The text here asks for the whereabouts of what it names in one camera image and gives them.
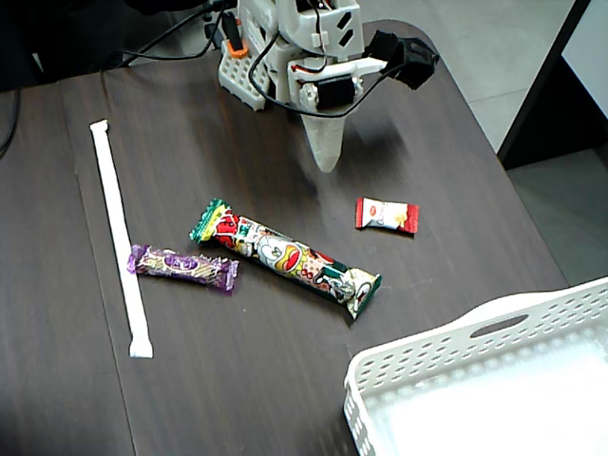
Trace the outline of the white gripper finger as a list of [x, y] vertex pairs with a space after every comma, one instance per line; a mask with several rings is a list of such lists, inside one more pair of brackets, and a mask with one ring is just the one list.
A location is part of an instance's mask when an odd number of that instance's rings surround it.
[[322, 172], [332, 172], [341, 155], [345, 118], [302, 115], [301, 119], [318, 168]]

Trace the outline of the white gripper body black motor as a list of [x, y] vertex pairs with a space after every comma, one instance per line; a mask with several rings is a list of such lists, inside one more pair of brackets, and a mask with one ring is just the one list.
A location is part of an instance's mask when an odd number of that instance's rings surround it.
[[289, 101], [298, 114], [344, 116], [364, 92], [367, 59], [338, 62], [330, 58], [292, 60], [287, 65]]

